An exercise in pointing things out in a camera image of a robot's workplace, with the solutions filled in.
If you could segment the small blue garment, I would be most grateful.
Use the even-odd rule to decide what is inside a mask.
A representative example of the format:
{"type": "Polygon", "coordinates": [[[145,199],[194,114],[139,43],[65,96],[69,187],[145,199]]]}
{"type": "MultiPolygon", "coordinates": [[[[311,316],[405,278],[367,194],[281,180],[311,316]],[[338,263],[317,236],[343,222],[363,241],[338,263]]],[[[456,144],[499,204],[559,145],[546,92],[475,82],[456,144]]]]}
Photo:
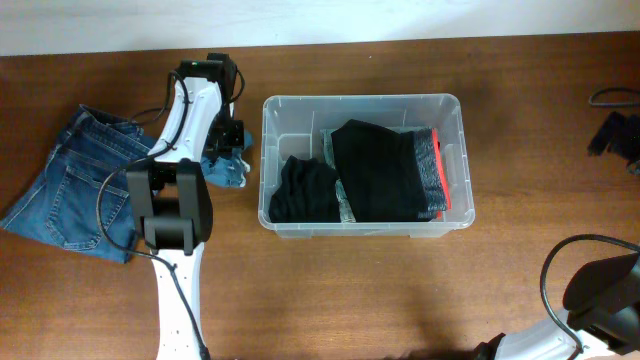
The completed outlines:
{"type": "Polygon", "coordinates": [[[251,134],[244,131],[244,146],[234,149],[230,158],[218,157],[211,160],[203,156],[200,165],[206,182],[223,188],[243,188],[251,166],[242,158],[242,153],[253,144],[251,134]]]}

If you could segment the black garment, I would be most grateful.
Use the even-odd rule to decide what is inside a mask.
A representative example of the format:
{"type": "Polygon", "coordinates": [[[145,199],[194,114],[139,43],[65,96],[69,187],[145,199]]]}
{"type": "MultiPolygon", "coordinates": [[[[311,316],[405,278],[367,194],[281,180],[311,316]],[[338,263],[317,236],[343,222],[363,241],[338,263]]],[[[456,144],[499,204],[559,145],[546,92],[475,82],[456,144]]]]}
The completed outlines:
{"type": "Polygon", "coordinates": [[[290,156],[281,170],[281,184],[271,197],[272,223],[339,223],[338,173],[317,159],[290,156]]]}

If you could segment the dark blue jeans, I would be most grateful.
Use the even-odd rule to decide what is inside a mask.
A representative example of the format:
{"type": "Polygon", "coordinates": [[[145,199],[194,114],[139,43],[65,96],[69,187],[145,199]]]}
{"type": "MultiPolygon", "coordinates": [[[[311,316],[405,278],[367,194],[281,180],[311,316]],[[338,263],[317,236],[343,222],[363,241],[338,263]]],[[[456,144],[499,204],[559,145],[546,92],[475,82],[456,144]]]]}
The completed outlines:
{"type": "Polygon", "coordinates": [[[56,138],[44,169],[1,220],[11,233],[64,250],[124,264],[96,221],[104,180],[147,155],[156,140],[126,119],[81,105],[56,138]]]}

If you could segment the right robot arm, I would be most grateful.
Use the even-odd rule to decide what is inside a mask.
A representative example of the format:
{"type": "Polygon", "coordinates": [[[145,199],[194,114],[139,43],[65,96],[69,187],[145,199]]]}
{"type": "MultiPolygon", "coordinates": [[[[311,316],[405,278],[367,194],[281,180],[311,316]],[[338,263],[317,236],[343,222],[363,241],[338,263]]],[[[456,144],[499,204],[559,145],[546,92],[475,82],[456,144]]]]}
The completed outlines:
{"type": "Polygon", "coordinates": [[[570,236],[547,255],[539,291],[547,318],[519,333],[500,334],[475,350],[476,359],[591,359],[639,350],[639,246],[606,235],[570,236]],[[548,272],[567,246],[597,242],[623,248],[625,255],[584,264],[571,278],[562,308],[551,306],[548,272]]]}

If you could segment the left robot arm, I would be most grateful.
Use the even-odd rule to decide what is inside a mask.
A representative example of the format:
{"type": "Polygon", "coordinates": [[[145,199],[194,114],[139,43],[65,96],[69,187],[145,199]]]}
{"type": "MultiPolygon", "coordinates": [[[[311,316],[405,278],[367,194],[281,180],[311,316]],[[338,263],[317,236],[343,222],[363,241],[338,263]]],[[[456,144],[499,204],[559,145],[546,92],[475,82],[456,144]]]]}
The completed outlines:
{"type": "Polygon", "coordinates": [[[184,60],[169,74],[174,95],[163,131],[145,159],[126,171],[136,231],[158,289],[160,359],[207,359],[201,330],[200,268],[213,229],[201,160],[243,148],[233,104],[244,80],[229,55],[184,60]]]}

